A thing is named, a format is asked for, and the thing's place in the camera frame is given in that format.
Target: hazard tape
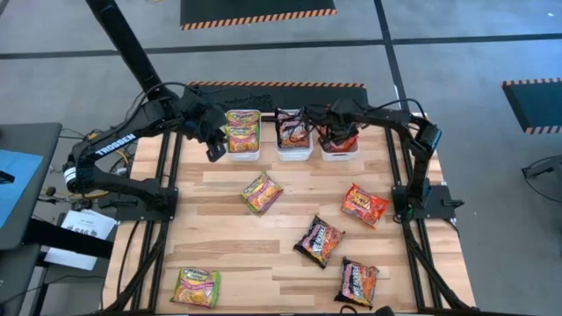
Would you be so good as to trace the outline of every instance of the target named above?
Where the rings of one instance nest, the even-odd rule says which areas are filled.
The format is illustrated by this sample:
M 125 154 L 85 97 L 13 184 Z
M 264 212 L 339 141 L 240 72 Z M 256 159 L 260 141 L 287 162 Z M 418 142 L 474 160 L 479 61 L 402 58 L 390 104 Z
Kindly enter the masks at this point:
M 313 18 L 313 17 L 321 17 L 321 16 L 335 15 L 335 14 L 337 14 L 336 9 L 298 11 L 298 12 L 287 12 L 287 13 L 280 13 L 280 14 L 268 14 L 262 16 L 254 16 L 254 17 L 245 17 L 245 18 L 227 18 L 227 19 L 216 20 L 216 21 L 187 23 L 185 25 L 181 25 L 180 28 L 184 31 L 189 31 L 189 30 L 198 30 L 198 29 L 211 28 L 211 27 L 281 21 L 281 20 L 294 19 L 294 18 Z
M 528 80 L 507 80 L 500 83 L 501 87 L 512 84 L 534 84 L 534 83 L 562 83 L 560 78 L 528 79 Z
M 244 86 L 244 87 L 325 87 L 325 88 L 363 88 L 364 83 L 288 83 L 288 82 L 209 82 L 197 81 L 188 83 L 190 86 Z
M 540 83 L 562 83 L 561 78 L 544 78 L 544 79 L 523 79 L 523 80 L 507 80 L 500 83 L 501 87 L 507 87 L 517 84 L 540 84 Z M 525 133 L 540 134 L 540 133 L 562 133 L 562 126 L 534 126 L 525 128 Z
M 525 133 L 529 135 L 538 133 L 562 133 L 562 126 L 527 127 Z

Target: white plastic bin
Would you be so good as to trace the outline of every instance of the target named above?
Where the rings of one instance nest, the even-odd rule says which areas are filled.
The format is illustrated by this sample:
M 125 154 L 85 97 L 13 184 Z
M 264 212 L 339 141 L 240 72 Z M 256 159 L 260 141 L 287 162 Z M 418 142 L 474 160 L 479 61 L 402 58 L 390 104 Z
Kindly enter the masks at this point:
M 277 144 L 275 146 L 277 150 L 277 156 L 281 162 L 305 162 L 310 158 L 310 154 L 313 152 L 313 134 L 308 135 L 309 145 L 308 148 L 281 148 Z
M 236 110 L 236 111 L 256 111 L 256 110 Z M 260 113 L 260 133 L 258 135 L 258 148 L 253 153 L 231 153 L 230 146 L 227 144 L 227 156 L 233 162 L 255 162 L 260 159 L 260 150 L 262 150 L 262 113 Z
M 359 154 L 359 139 L 347 153 L 327 153 L 321 146 L 322 160 L 325 162 L 346 162 L 354 159 Z

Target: ramen noodle package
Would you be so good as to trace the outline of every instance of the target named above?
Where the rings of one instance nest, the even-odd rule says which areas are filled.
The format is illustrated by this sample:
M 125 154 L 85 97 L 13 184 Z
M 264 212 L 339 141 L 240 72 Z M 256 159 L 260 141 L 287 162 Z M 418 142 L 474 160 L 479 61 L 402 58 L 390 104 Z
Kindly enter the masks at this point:
M 340 244 L 344 234 L 345 232 L 338 231 L 318 216 L 314 216 L 308 232 L 293 249 L 309 257 L 324 269 L 328 265 L 332 250 Z
M 249 209 L 259 214 L 270 208 L 282 192 L 283 188 L 273 182 L 265 172 L 262 172 L 253 183 L 244 189 L 242 197 L 248 204 Z
M 219 296 L 219 285 L 218 271 L 181 268 L 174 297 L 169 301 L 213 308 Z
M 321 138 L 325 136 L 326 128 L 325 127 L 320 127 L 318 129 L 319 134 L 321 135 Z M 357 144 L 357 138 L 359 136 L 355 135 L 352 137 L 349 137 L 348 139 L 346 139 L 344 142 L 342 142 L 339 145 L 336 145 L 333 141 L 329 141 L 329 142 L 322 142 L 320 141 L 320 144 L 322 146 L 322 149 L 324 149 L 325 152 L 327 153 L 347 153 L 349 151 L 351 151 L 351 149 L 354 147 L 354 145 Z
M 389 201 L 375 197 L 353 184 L 343 200 L 342 211 L 374 228 L 389 204 Z
M 251 153 L 259 149 L 259 111 L 229 111 L 227 120 L 228 151 L 230 153 Z
M 276 109 L 275 129 L 277 131 L 277 144 L 280 148 L 308 148 L 310 146 L 308 131 L 299 115 Z
M 343 257 L 342 287 L 334 300 L 372 308 L 378 269 Z

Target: wooden plank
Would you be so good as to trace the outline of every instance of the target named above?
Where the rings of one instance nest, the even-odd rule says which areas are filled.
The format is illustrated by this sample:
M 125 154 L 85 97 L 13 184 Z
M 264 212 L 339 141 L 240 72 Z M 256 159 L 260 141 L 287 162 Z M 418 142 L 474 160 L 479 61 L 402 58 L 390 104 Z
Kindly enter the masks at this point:
M 415 300 L 406 247 L 401 226 L 392 221 L 392 205 L 376 229 L 340 211 L 353 183 L 382 198 L 391 198 L 393 179 L 384 130 L 369 127 L 361 131 L 362 151 L 352 162 L 323 162 L 318 145 L 308 162 L 279 162 L 273 148 L 274 136 L 273 124 L 263 123 L 266 142 L 258 162 L 230 162 L 224 157 L 212 164 L 206 160 L 205 145 L 184 141 L 177 181 L 180 204 L 169 229 L 157 312 L 339 312 L 342 304 L 334 302 L 334 296 L 340 286 L 344 256 L 380 269 L 375 307 L 390 305 L 396 312 L 413 312 Z M 155 152 L 161 139 L 140 140 L 133 177 L 154 174 L 158 158 Z M 400 150 L 400 143 L 395 145 Z M 240 193 L 263 170 L 285 191 L 258 217 L 250 212 Z M 434 183 L 443 180 L 437 158 L 432 161 L 429 177 Z M 292 250 L 315 215 L 346 231 L 325 269 Z M 124 223 L 117 231 L 104 288 L 106 304 L 115 299 L 117 275 L 132 226 Z M 427 220 L 427 226 L 437 269 L 457 295 L 473 305 L 457 234 L 442 220 Z M 143 227 L 140 224 L 133 237 L 123 287 L 136 271 Z M 222 284 L 215 309 L 170 303 L 181 267 L 220 271 Z M 141 306 L 148 302 L 151 280 L 147 277 L 144 284 Z M 426 304 L 430 305 L 428 282 L 423 281 L 423 286 Z

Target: concrete floor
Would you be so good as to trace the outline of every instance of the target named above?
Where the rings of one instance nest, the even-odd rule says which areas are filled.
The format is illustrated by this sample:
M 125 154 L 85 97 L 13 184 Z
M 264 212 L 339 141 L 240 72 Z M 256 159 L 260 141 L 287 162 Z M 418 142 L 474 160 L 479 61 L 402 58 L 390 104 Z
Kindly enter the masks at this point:
M 381 39 L 372 0 L 336 0 L 334 17 L 190 32 L 179 30 L 178 1 L 118 3 L 144 47 Z M 395 39 L 562 32 L 557 0 L 383 4 Z M 82 1 L 12 0 L 0 17 L 0 54 L 108 48 L 111 42 Z M 407 95 L 420 100 L 443 129 L 439 155 L 453 197 L 466 201 L 458 209 L 458 227 L 478 306 L 558 315 L 562 212 L 526 186 L 520 168 L 559 154 L 562 138 L 522 133 L 499 82 L 560 76 L 562 40 L 394 49 Z M 154 54 L 150 59 L 167 81 L 361 82 L 372 104 L 395 99 L 382 46 Z M 0 116 L 0 124 L 57 121 L 87 133 L 120 122 L 140 90 L 119 57 L 0 60 L 0 74 L 0 110 L 8 113 Z M 60 141 L 56 168 L 72 143 Z M 537 186 L 559 198 L 559 184 L 550 180 L 538 180 Z M 46 185 L 62 188 L 60 175 L 50 175 Z M 51 219 L 65 208 L 41 204 L 35 213 Z M 103 275 L 106 264 L 100 260 L 95 273 Z M 54 286 L 43 314 L 92 312 L 99 291 L 100 283 L 93 281 Z

